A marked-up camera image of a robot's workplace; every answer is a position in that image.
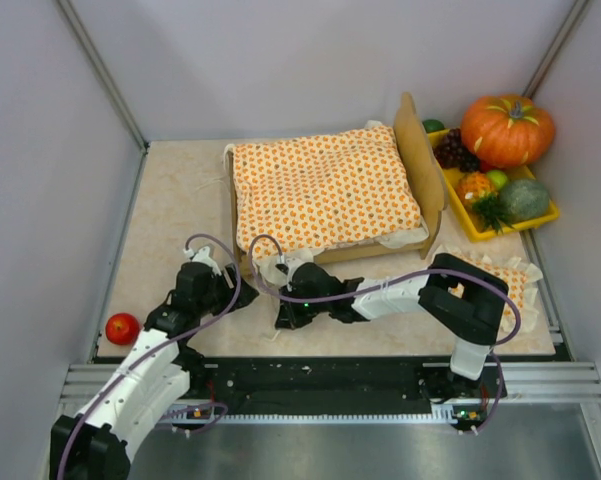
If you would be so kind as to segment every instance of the wooden bed frame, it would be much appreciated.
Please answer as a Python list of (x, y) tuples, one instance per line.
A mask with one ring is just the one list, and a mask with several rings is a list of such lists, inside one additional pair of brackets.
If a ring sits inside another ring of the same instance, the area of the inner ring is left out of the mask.
[[(429, 237), (418, 243), (411, 243), (401, 248), (387, 248), (379, 243), (369, 245), (352, 245), (350, 247), (326, 250), (316, 255), (318, 264), (342, 262), (358, 258), (375, 257), (390, 253), (419, 250), (422, 258), (426, 257), (440, 230), (442, 211), (447, 208), (448, 197), (444, 177), (433, 156), (431, 144), (424, 131), (422, 122), (416, 114), (415, 104), (410, 93), (402, 94), (402, 101), (393, 129), (398, 142), (398, 151), (407, 171), (407, 180), (411, 192), (420, 205), (422, 217), (429, 228)], [(231, 224), (233, 235), (233, 250), (240, 264), (240, 272), (250, 275), (247, 254), (236, 243), (238, 211), (235, 185), (233, 183), (233, 155), (229, 157), (229, 178), (231, 182)]]

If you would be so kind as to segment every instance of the orange patterned fabric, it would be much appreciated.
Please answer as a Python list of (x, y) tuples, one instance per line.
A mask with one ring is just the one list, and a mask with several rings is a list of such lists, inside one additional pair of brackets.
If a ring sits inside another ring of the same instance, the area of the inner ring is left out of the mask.
[[(268, 233), (285, 252), (332, 248), (420, 226), (393, 129), (236, 145), (238, 246)], [(254, 256), (275, 254), (262, 241)]]
[[(513, 303), (516, 304), (518, 310), (522, 311), (524, 308), (524, 285), (527, 283), (528, 277), (527, 274), (517, 270), (515, 268), (509, 267), (498, 267), (496, 265), (491, 265), (489, 263), (482, 262), (480, 260), (475, 260), (473, 258), (465, 257), (464, 255), (458, 255), (459, 258), (464, 260), (471, 265), (475, 265), (476, 267), (484, 270), (485, 272), (489, 272), (491, 275), (498, 277), (500, 280), (504, 280), (507, 285), (509, 285), (509, 298), (513, 300)], [(453, 289), (453, 293), (457, 296), (462, 296), (464, 288), (462, 285), (459, 285), (457, 288)], [(509, 305), (504, 306), (503, 316), (514, 319), (513, 310)]]

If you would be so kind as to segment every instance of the green lime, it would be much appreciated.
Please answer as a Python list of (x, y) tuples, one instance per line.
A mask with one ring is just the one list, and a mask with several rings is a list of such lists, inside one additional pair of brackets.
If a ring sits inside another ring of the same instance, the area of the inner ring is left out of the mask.
[(502, 170), (489, 170), (486, 173), (491, 183), (496, 187), (496, 190), (500, 190), (507, 183), (509, 183), (509, 177)]
[(424, 125), (424, 131), (427, 133), (439, 132), (440, 130), (444, 130), (444, 123), (440, 120), (436, 120), (435, 118), (429, 118), (422, 122)]

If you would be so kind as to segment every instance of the green squash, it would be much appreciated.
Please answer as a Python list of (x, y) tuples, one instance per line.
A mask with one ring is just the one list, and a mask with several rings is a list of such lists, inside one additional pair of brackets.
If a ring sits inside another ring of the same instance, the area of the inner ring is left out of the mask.
[(549, 209), (549, 192), (539, 181), (514, 180), (500, 190), (499, 199), (514, 223), (538, 218)]

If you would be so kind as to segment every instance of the floor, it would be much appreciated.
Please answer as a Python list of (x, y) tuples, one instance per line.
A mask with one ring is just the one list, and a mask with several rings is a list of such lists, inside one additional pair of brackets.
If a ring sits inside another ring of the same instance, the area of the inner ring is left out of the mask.
[(450, 427), (218, 426), (154, 432), (129, 480), (601, 480), (578, 406), (503, 406), (477, 438)]

